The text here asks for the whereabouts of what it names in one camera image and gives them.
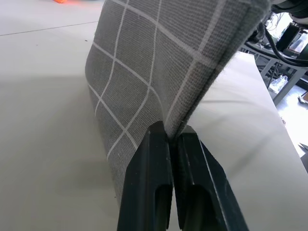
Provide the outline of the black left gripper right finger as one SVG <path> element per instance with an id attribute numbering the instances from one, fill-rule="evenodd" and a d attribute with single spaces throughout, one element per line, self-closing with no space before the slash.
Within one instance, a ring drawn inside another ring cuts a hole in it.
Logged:
<path id="1" fill-rule="evenodd" d="M 170 155 L 181 231 L 249 231 L 224 169 L 192 127 Z"/>

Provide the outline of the grey checked pouch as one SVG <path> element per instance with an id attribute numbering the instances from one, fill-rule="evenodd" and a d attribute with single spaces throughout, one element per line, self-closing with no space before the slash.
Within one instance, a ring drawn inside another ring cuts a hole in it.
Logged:
<path id="1" fill-rule="evenodd" d="M 271 0 L 105 0 L 85 76 L 122 198 L 126 168 L 148 127 L 170 139 L 253 33 Z"/>

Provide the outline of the grey metal table frame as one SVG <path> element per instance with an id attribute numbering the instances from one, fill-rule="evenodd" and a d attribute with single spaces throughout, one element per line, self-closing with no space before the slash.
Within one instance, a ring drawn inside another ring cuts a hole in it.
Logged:
<path id="1" fill-rule="evenodd" d="M 266 49 L 262 47 L 261 45 L 246 43 L 242 46 L 242 49 L 245 49 L 248 52 L 254 53 L 255 55 L 257 55 L 257 58 L 263 57 L 269 60 L 260 72 L 263 78 L 266 77 L 266 74 L 270 71 L 272 67 L 274 67 L 272 71 L 272 75 L 273 75 L 273 73 L 275 72 L 275 70 L 278 68 L 280 64 L 295 70 L 295 73 L 289 78 L 288 76 L 280 75 L 276 80 L 272 80 L 272 77 L 270 77 L 270 81 L 268 83 L 267 88 L 276 94 L 273 98 L 273 102 L 275 106 L 277 106 L 280 103 L 280 101 L 287 95 L 287 93 L 291 90 L 291 88 L 308 71 L 308 67 L 295 66 L 295 65 L 288 64 L 284 61 L 281 61 L 275 56 L 272 50 Z"/>

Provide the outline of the black box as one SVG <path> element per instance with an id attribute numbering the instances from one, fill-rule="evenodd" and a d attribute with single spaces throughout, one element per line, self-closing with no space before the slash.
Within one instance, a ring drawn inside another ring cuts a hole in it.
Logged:
<path id="1" fill-rule="evenodd" d="M 277 50 L 283 52 L 286 48 L 288 48 L 299 31 L 300 27 L 298 24 L 290 23 L 276 43 Z"/>

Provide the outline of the clear plastic bag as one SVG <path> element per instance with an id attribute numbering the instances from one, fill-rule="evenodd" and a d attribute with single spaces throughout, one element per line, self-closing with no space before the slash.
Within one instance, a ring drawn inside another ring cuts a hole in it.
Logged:
<path id="1" fill-rule="evenodd" d="M 269 85 L 269 90 L 278 94 L 280 90 L 287 84 L 288 76 L 279 76 Z"/>

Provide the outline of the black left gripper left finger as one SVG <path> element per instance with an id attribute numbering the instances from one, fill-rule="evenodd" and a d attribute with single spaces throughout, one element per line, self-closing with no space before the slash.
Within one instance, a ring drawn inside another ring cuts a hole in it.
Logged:
<path id="1" fill-rule="evenodd" d="M 117 231 L 167 231 L 173 177 L 163 122 L 148 127 L 125 174 Z"/>

